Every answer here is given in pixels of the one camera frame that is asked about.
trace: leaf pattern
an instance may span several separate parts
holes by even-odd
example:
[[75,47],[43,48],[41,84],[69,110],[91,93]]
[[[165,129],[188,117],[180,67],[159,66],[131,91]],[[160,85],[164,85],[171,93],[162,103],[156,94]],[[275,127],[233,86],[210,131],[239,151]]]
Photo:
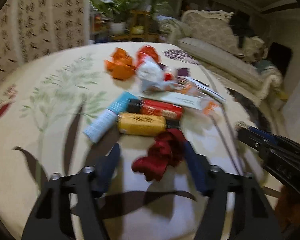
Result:
[[[30,174],[31,174],[32,178],[34,180],[36,180],[36,166],[37,166],[38,160],[30,152],[26,151],[25,149],[22,149],[21,147],[15,147],[14,150],[17,150],[17,151],[20,151],[23,153],[23,155],[26,158]],[[44,186],[45,182],[48,181],[47,173],[45,172],[42,165],[40,165],[40,176],[41,176],[40,188],[42,188]]]
[[8,110],[11,103],[6,103],[5,105],[1,106],[0,108],[0,117]]
[[193,57],[191,57],[188,53],[181,49],[168,49],[162,52],[162,54],[173,60],[180,60],[182,62],[200,65],[198,61],[196,61]]
[[[83,112],[83,105],[79,107],[79,112],[76,113],[68,130],[63,156],[66,175],[69,172],[81,115],[85,116],[87,122],[91,122],[103,110],[100,107],[100,102],[105,100],[104,95],[106,92],[101,91],[98,94],[86,94],[83,92],[88,89],[86,86],[98,84],[96,81],[100,76],[100,72],[90,72],[89,70],[91,70],[92,66],[93,59],[91,54],[87,54],[85,57],[79,57],[77,60],[74,60],[74,63],[58,69],[56,73],[45,77],[39,87],[34,88],[29,97],[29,103],[20,110],[20,118],[32,117],[35,126],[40,132],[38,137],[38,169],[43,155],[46,131],[59,118],[73,115],[75,102],[78,100],[84,101],[87,109],[86,112]],[[60,103],[62,103],[64,109],[63,111],[60,111],[60,109],[56,111],[56,106],[60,105]],[[41,176],[39,170],[36,171],[35,178],[40,186]]]
[[[98,205],[100,206],[100,217],[102,219],[109,219],[127,215],[166,195],[182,196],[196,201],[196,198],[186,191],[129,191],[115,195],[106,195],[105,197],[96,199],[96,201],[98,200]],[[71,209],[71,213],[77,215],[76,206]]]
[[78,133],[78,128],[79,128],[83,105],[84,105],[84,103],[82,103],[79,106],[78,111],[75,114],[75,117],[74,117],[71,125],[69,126],[68,134],[66,136],[66,141],[65,141],[64,151],[63,151],[63,168],[64,168],[66,176],[69,174],[71,158],[72,158],[74,146],[76,143],[76,137],[77,137],[77,133]]

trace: calligraphy pattern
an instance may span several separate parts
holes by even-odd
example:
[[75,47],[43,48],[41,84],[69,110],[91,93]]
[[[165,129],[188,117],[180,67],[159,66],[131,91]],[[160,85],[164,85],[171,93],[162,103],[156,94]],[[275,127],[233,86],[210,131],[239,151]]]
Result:
[[18,31],[24,62],[54,52],[48,0],[18,0]]
[[53,0],[53,7],[57,50],[84,45],[84,0]]
[[11,2],[8,0],[0,10],[0,83],[18,67],[10,33]]
[[0,11],[0,83],[23,63],[86,45],[85,6],[88,0],[8,0]]

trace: black metal bracket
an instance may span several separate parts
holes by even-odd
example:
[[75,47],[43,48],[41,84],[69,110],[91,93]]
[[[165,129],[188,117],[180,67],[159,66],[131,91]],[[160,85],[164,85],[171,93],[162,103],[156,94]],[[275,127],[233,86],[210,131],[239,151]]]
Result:
[[[185,160],[196,189],[209,200],[195,240],[220,240],[226,216],[227,193],[235,193],[234,216],[229,239],[280,240],[282,234],[273,210],[251,174],[239,176],[211,166],[184,144]],[[55,173],[46,183],[26,223],[22,240],[73,240],[69,194],[78,196],[77,213],[85,240],[110,240],[95,198],[107,192],[119,162],[116,143],[110,154],[96,160],[78,174],[61,177]]]
[[262,167],[300,195],[300,144],[254,127],[241,127],[238,140],[258,150]]

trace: brown leaf print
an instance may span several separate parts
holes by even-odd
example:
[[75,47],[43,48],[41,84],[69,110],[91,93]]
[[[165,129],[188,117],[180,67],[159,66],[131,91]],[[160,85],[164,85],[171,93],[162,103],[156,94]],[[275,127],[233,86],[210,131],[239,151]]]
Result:
[[115,124],[97,143],[91,145],[83,167],[94,166],[96,164],[96,158],[105,156],[112,149],[114,144],[118,142],[120,137],[121,134]]
[[68,134],[65,141],[64,151],[63,151],[63,168],[65,171],[66,176],[69,173],[69,168],[71,164],[71,159],[74,151],[74,146],[76,143],[76,137],[78,133],[79,123],[81,119],[81,113],[83,109],[84,103],[82,103],[79,107],[77,112],[75,113],[75,117],[69,126]]
[[[182,196],[196,201],[195,197],[186,191],[129,191],[97,199],[100,206],[99,215],[102,219],[124,216],[166,195]],[[76,206],[71,209],[71,213],[77,215]]]
[[[23,155],[26,157],[28,169],[29,169],[34,181],[36,182],[35,169],[36,169],[38,160],[30,152],[26,151],[25,149],[22,149],[21,147],[15,147],[14,150],[22,152]],[[39,188],[43,188],[45,182],[48,181],[48,176],[47,176],[47,173],[45,172],[43,166],[40,163],[39,163],[39,166],[40,166],[40,176],[41,176]]]

